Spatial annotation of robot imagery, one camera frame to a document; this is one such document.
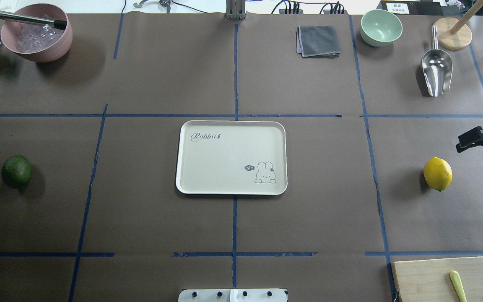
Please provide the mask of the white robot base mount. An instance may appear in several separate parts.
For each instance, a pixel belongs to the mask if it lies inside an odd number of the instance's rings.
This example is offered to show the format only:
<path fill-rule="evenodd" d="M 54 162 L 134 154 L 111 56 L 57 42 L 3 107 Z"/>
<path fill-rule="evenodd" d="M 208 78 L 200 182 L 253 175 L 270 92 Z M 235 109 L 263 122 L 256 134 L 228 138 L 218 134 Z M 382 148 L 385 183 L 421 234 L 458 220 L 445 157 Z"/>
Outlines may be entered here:
<path fill-rule="evenodd" d="M 288 291 L 279 288 L 263 289 L 186 289 L 179 302 L 287 302 Z"/>

